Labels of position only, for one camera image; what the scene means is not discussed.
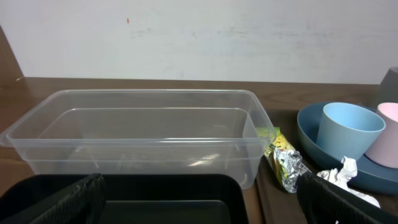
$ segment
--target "snack wrapper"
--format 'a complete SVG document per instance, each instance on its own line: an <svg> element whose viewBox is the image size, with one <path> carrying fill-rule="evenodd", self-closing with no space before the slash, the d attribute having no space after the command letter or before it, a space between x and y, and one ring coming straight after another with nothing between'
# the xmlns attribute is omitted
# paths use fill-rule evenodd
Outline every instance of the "snack wrapper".
<svg viewBox="0 0 398 224"><path fill-rule="evenodd" d="M286 140L279 128L275 128L277 136L272 144L268 144L264 155L272 167L279 183L289 193L296 193L295 184L297 178L309 171L302 163L302 156ZM257 129L259 137L262 136L265 129Z"/></svg>

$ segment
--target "pink cup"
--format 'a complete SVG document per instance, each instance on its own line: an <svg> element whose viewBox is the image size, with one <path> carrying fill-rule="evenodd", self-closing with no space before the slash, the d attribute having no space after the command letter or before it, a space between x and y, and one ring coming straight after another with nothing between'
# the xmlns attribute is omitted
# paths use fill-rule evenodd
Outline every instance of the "pink cup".
<svg viewBox="0 0 398 224"><path fill-rule="evenodd" d="M385 167L398 168L398 103L381 103L376 112L386 128L365 155Z"/></svg>

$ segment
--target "wooden table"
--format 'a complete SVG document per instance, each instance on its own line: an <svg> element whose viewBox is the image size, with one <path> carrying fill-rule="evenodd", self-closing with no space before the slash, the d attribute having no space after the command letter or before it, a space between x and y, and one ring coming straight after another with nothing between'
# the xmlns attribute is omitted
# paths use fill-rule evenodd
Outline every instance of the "wooden table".
<svg viewBox="0 0 398 224"><path fill-rule="evenodd" d="M283 123L282 110L294 110L317 101L340 100L353 103L364 103L376 91L375 85L333 85L308 83L261 83L261 82L206 82L206 81L170 81L170 80L103 80L103 79L66 79L66 78L18 78L13 82L0 83L0 132L3 132L22 115L52 93L67 89L239 89L254 92L263 107L269 111L275 125L284 124L282 132L293 127ZM283 193L272 182L273 174L262 161L260 178L257 184L244 190L244 201L250 224L290 223L288 215L294 214L294 221L302 221L303 214L295 195ZM0 195L18 181L30 177L33 172L20 159L13 148L0 149ZM259 194L262 195L261 206Z"/></svg>

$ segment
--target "clear plastic container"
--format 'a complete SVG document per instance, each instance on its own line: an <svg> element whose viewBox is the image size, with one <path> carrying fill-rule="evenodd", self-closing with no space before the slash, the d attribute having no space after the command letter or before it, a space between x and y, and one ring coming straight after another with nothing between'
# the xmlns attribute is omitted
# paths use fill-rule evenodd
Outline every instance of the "clear plastic container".
<svg viewBox="0 0 398 224"><path fill-rule="evenodd" d="M245 90L64 90L0 138L36 174L226 174L245 189L275 131Z"/></svg>

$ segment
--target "dark tray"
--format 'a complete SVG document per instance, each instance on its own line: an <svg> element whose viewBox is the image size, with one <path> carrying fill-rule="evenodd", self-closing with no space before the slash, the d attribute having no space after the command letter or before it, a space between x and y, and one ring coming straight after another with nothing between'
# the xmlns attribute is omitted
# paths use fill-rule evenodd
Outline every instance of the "dark tray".
<svg viewBox="0 0 398 224"><path fill-rule="evenodd" d="M0 198L0 220L86 175L37 175ZM239 184L226 175L103 175L107 201L100 223L248 223Z"/></svg>

